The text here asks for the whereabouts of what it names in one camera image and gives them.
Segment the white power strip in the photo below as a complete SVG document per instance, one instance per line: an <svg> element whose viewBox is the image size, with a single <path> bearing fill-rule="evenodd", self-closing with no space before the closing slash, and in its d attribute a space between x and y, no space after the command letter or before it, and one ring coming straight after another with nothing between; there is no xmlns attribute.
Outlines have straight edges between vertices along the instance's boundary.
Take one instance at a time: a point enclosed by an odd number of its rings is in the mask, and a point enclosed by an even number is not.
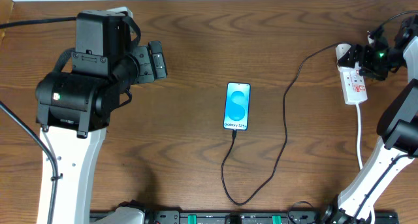
<svg viewBox="0 0 418 224"><path fill-rule="evenodd" d="M345 104L356 105L365 102L368 97L364 78L359 74L361 69L359 64L356 63L354 67L337 64L337 69L340 73Z"/></svg>

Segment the blue Galaxy smartphone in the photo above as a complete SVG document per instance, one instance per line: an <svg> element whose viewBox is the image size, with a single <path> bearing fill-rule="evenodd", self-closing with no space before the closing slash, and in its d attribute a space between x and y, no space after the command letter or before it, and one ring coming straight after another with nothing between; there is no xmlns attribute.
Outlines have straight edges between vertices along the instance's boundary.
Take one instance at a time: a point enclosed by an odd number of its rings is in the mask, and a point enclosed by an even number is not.
<svg viewBox="0 0 418 224"><path fill-rule="evenodd" d="M237 131L248 129L251 85L229 82L225 98L223 128Z"/></svg>

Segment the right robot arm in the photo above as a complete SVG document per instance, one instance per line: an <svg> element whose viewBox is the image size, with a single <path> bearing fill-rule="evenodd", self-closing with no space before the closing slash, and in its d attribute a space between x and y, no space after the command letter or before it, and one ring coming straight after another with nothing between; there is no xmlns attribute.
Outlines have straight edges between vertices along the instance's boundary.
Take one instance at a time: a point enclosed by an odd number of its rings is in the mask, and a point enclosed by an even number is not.
<svg viewBox="0 0 418 224"><path fill-rule="evenodd" d="M379 81L405 67L408 83L381 116L372 155L327 208L322 223L368 223L379 196L417 158L417 11L403 15L394 46L388 45L380 25L369 32L367 45L356 44L338 54L339 68L355 69L360 76Z"/></svg>

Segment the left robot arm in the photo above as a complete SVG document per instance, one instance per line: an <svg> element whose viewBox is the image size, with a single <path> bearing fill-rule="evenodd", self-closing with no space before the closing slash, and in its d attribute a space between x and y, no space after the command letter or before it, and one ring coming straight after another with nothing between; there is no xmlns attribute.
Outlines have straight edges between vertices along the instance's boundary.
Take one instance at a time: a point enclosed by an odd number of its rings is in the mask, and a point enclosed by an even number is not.
<svg viewBox="0 0 418 224"><path fill-rule="evenodd" d="M76 44L36 88L43 154L38 223L88 223L99 151L131 86L168 75L159 41L140 44L127 7L83 10Z"/></svg>

